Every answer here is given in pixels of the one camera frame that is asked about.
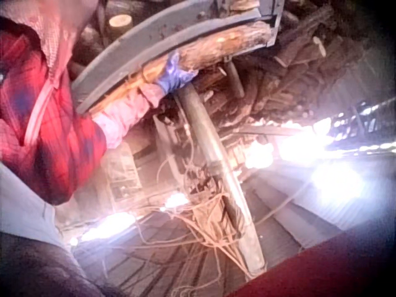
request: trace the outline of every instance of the blue latex glove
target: blue latex glove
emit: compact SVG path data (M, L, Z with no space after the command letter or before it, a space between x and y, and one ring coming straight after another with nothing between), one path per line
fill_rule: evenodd
M179 68L179 58L178 52L172 52L166 62L164 74L154 82L163 89L165 94L181 88L198 74L198 71L181 70Z

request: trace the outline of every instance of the plaid flannel shirt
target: plaid flannel shirt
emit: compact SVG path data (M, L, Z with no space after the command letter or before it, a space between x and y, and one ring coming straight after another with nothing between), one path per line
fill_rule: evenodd
M4 19L1 23L0 159L43 200L58 205L68 201L99 164L106 137L89 116L74 111L66 71L46 107L37 144L24 146L48 66L31 28Z

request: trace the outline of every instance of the pink sleeve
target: pink sleeve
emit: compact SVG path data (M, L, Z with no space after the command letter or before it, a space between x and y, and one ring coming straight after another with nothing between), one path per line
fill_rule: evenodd
M115 149L128 130L143 118L150 107L158 107L164 95L161 87L144 84L131 90L126 98L114 102L96 114L93 120L105 133L107 148Z

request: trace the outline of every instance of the dark red fabric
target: dark red fabric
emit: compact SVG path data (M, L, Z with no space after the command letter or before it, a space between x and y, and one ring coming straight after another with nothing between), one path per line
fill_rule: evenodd
M228 297L383 295L381 289L390 285L386 280L392 279L395 272L394 247L395 219L392 215L312 247Z
M0 158L43 200L58 205L99 164L105 135L89 116L74 111L66 71L46 108L37 144L24 146L48 67L32 29L5 19L0 24Z

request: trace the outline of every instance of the metal rod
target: metal rod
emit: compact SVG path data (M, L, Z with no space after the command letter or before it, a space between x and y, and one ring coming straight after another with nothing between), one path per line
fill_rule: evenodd
M231 219L236 213L241 213L244 218L244 226L239 227L238 230L243 232L238 242L239 249L250 273L255 276L259 275L265 269L265 260L262 255L259 238L257 237L246 199L243 196L237 178L233 174L215 126L192 84L187 84L179 89L177 96L198 144L205 155L209 168L222 179L225 189L230 193L231 199L225 201L226 211Z
M245 97L245 91L242 86L241 79L239 78L238 71L232 60L224 63L224 70L227 73L228 83L234 95L238 99Z

